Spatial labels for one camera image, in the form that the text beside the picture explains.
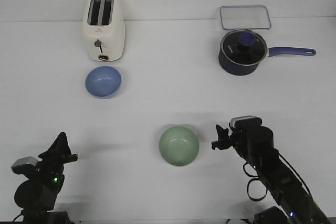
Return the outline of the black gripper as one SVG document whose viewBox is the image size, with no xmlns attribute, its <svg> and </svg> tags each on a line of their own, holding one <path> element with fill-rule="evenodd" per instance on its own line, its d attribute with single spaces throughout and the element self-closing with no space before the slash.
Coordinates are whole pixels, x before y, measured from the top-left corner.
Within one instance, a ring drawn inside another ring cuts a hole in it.
<svg viewBox="0 0 336 224">
<path fill-rule="evenodd" d="M 49 149 L 38 157 L 41 159 L 39 172 L 44 182 L 63 182 L 64 165 L 78 160 L 78 155 L 70 150 L 65 132 L 59 133 Z"/>
<path fill-rule="evenodd" d="M 229 135 L 229 129 L 223 128 L 220 125 L 216 125 L 217 131 L 217 141 L 211 142 L 211 147 L 213 150 L 216 148 L 219 150 L 226 150 L 230 147 L 234 149 L 239 149 L 242 147 L 242 130 L 232 131 L 231 135 Z"/>
</svg>

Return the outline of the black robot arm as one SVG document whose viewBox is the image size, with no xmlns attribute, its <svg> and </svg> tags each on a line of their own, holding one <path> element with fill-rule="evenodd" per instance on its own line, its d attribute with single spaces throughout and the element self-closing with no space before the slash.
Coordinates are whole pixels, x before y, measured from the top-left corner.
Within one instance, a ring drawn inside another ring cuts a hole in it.
<svg viewBox="0 0 336 224">
<path fill-rule="evenodd" d="M 11 166 L 15 174 L 27 178 L 14 194 L 16 205 L 22 209 L 22 223 L 72 223 L 67 212 L 54 211 L 65 181 L 64 165 L 78 160 L 70 150 L 66 133 L 61 132 L 38 157 L 23 157 Z"/>
<path fill-rule="evenodd" d="M 256 171 L 255 180 L 261 181 L 277 203 L 277 206 L 255 214 L 254 223 L 330 222 L 303 188 L 302 182 L 280 160 L 271 129 L 261 125 L 230 130 L 217 125 L 216 129 L 218 140 L 212 142 L 212 149 L 233 147 Z"/>
</svg>

